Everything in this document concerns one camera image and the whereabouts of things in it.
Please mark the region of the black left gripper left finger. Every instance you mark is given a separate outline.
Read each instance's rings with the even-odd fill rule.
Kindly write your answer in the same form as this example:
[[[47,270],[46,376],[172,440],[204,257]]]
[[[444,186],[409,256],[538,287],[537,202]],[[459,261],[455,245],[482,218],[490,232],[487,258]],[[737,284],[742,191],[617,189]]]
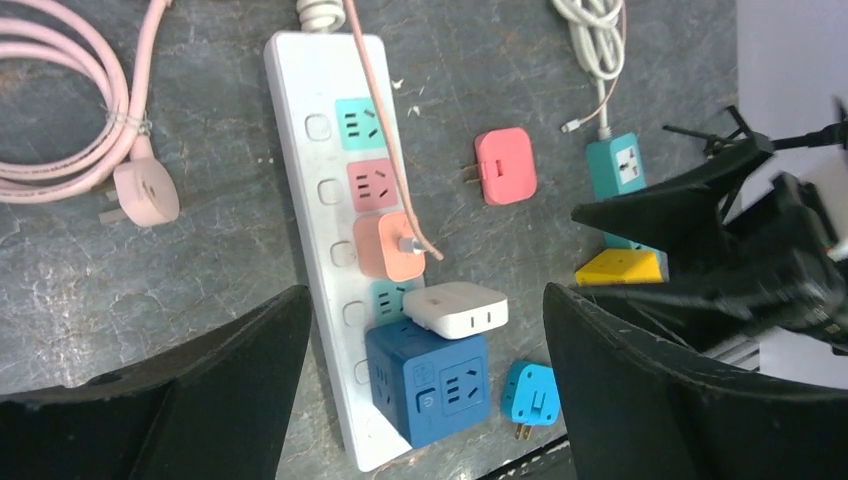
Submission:
[[[5,479],[272,479],[310,338],[309,290],[83,385],[1,399]]]

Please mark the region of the blue plug adapter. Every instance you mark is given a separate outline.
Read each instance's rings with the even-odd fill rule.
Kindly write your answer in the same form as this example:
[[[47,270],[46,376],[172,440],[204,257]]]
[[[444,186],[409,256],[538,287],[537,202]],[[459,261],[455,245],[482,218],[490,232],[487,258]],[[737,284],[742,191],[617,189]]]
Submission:
[[[553,369],[526,360],[514,362],[507,374],[501,411],[516,425],[517,440],[528,440],[536,426],[553,425],[561,411]]]

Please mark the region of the yellow cube socket adapter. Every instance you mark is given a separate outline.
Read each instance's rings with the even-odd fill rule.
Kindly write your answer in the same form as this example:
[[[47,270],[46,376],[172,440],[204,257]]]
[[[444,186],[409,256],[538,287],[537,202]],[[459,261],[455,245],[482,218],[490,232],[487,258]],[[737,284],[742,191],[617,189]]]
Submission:
[[[664,281],[653,251],[606,249],[575,272],[578,285],[642,284]]]

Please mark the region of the teal power strip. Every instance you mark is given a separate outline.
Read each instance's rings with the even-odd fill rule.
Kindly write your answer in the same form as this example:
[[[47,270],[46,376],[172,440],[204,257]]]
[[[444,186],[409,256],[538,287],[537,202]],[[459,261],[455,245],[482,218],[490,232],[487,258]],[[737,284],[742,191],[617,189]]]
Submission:
[[[594,198],[597,201],[633,193],[646,187],[636,134],[628,132],[592,142],[586,147],[586,156],[590,182]],[[660,261],[665,280],[661,254],[658,251],[608,232],[605,232],[603,237],[605,241],[604,250],[641,249],[653,251]]]

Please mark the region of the white long power strip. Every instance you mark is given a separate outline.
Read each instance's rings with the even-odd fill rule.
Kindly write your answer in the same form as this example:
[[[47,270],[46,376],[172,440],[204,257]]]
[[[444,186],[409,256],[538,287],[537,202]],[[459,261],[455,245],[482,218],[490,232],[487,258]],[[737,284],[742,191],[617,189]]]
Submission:
[[[354,38],[280,31],[264,50],[272,103],[345,450],[363,472],[409,450],[372,401],[365,333],[388,318],[353,226],[402,205]]]

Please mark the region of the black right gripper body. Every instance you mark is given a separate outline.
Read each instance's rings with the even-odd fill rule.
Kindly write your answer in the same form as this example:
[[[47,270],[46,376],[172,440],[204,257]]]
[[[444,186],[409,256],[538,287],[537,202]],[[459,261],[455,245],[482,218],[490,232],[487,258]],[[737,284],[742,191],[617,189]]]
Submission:
[[[847,352],[847,263],[829,256],[814,185],[783,173],[739,221],[753,227],[727,266],[687,285],[704,286],[678,304],[671,322],[701,352],[735,337],[784,330]]]

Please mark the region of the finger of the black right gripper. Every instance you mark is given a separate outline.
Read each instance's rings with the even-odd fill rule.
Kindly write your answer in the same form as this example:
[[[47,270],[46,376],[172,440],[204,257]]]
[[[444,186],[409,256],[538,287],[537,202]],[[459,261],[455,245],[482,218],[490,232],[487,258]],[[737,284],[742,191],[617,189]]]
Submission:
[[[753,135],[677,177],[639,191],[580,204],[571,219],[672,254],[697,242],[712,255],[728,255],[719,204],[775,153],[773,142]]]
[[[753,312],[717,288],[670,283],[578,286],[608,313],[697,352],[736,337],[753,337]]]

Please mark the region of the white plug adapter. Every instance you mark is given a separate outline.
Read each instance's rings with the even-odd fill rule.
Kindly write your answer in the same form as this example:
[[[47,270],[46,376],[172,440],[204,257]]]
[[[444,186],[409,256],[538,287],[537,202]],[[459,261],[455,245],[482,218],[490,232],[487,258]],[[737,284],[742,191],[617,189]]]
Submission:
[[[403,296],[405,314],[418,326],[442,338],[457,340],[508,323],[508,297],[465,281],[415,289]]]

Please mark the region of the pink plug adapter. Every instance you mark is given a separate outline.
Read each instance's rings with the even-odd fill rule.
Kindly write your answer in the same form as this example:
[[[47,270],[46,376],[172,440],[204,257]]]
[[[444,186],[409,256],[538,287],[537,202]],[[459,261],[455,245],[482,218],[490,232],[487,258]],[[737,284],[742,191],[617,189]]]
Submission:
[[[475,137],[478,176],[465,183],[478,182],[488,205],[505,206],[531,198],[537,189],[532,142],[522,127],[490,130]]]

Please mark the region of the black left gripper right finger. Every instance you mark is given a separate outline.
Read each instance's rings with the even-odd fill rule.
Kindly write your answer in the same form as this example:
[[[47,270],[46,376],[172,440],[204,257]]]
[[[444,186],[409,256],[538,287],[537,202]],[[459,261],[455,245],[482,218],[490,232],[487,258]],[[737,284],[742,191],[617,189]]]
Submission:
[[[701,356],[551,283],[543,321],[582,479],[843,479],[847,394]]]

